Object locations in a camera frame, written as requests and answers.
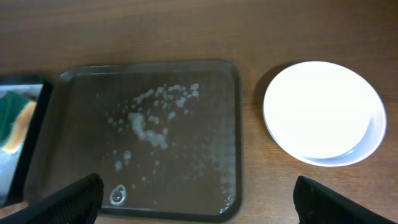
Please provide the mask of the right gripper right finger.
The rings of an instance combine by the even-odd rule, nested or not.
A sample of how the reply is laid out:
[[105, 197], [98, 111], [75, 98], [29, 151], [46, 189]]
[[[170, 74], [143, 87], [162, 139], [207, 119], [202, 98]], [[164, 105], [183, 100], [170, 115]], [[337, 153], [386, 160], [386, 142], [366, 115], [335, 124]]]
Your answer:
[[305, 175], [296, 180], [293, 200], [300, 224], [394, 224]]

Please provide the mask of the green yellow sponge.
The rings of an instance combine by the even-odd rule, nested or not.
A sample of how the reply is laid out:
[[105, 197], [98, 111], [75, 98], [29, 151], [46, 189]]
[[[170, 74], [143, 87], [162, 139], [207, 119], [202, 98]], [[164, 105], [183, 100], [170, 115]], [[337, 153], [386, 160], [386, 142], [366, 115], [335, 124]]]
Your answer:
[[25, 141], [37, 102], [13, 91], [1, 97], [1, 150], [13, 154]]

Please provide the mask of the pink plate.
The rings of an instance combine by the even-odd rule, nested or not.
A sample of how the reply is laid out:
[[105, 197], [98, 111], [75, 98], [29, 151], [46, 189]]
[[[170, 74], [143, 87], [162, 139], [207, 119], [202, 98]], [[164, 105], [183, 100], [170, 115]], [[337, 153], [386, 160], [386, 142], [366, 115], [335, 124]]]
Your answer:
[[265, 90], [262, 114], [278, 146], [322, 167], [363, 161], [387, 129], [377, 91], [356, 72], [322, 61], [283, 66]]

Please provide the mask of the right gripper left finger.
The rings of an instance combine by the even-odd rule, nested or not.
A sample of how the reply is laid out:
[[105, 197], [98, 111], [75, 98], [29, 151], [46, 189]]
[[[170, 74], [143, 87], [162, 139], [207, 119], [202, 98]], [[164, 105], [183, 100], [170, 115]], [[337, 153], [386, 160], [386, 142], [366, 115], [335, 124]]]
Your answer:
[[1, 219], [1, 224], [94, 224], [102, 206], [104, 183], [98, 174], [62, 188]]

